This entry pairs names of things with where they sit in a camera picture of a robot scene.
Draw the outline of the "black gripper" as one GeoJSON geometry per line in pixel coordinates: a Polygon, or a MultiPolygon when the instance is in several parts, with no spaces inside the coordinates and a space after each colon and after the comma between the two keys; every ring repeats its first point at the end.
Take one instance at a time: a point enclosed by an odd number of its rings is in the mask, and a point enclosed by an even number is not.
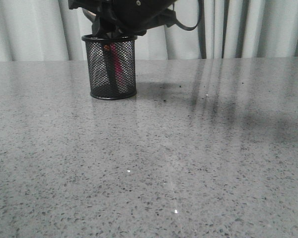
{"type": "Polygon", "coordinates": [[[142,36],[148,29],[176,23],[173,0],[70,0],[69,9],[82,8],[91,16],[92,35],[99,39],[142,36]]]}

